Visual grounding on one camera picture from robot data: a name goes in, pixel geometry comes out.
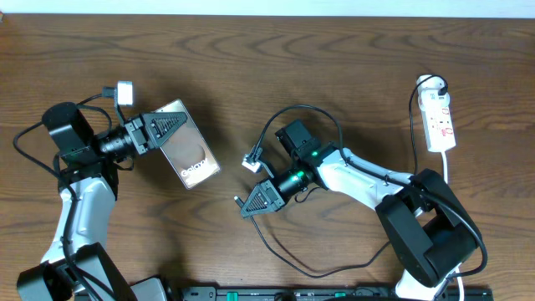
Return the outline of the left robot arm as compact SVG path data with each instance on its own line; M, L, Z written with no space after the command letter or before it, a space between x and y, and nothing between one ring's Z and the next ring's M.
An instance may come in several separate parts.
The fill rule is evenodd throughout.
M42 117L59 148L44 169L58 181L62 211L41 263L18 276L23 300L170 300L155 276L130 284L105 250L118 199L120 163L161 148L190 119L184 111L155 111L121 120L95 134L83 112L89 105L63 102Z

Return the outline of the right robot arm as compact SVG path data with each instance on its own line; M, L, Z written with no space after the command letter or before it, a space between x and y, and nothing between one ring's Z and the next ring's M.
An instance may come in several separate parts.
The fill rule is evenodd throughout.
M333 144L322 145L301 120L275 134L292 160L275 173L262 148L243 159L249 169L266 170L245 201L237 199L242 217L277 212L298 194L321 188L350 196L372 209L405 271L395 286L399 298L434 300L459 267L476 250L482 235L443 176L425 169L411 175L385 169Z

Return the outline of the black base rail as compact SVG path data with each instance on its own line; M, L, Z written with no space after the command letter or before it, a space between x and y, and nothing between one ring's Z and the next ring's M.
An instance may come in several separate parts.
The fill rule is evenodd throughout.
M321 300L481 300L492 301L489 288L441 288L423 292L399 291L380 284L349 287L173 287L158 277L130 287L139 300L180 301L321 301Z

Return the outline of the white power strip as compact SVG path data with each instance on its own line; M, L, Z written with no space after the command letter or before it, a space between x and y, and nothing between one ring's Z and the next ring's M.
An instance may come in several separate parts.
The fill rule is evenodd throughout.
M439 76L424 74L417 79L416 84L427 150L446 152L456 146L449 107L451 97L446 82Z

